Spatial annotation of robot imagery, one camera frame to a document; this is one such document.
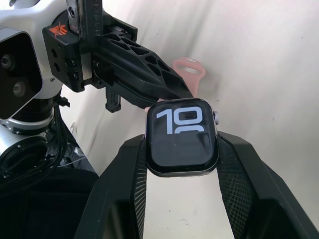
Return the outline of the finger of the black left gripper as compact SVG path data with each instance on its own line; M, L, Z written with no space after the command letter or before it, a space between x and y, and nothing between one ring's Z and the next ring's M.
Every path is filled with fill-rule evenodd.
M143 97L193 97L182 77L151 50L115 33L100 37L99 47L99 56L112 64L121 85Z
M105 108L111 113L121 109L121 99L141 109L150 107L158 101L158 98L138 91L116 76L112 65L108 62L93 61L93 78L97 86L105 88Z

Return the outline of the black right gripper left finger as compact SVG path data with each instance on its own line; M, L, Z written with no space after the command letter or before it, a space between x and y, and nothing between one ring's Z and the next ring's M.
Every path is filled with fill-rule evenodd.
M94 184L76 239L141 239L144 236L147 166L143 135L131 138Z

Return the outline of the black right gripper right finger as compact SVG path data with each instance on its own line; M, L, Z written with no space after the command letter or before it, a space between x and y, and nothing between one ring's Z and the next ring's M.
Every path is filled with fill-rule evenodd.
M317 239L319 232L284 180L238 136L218 133L217 175L236 239Z

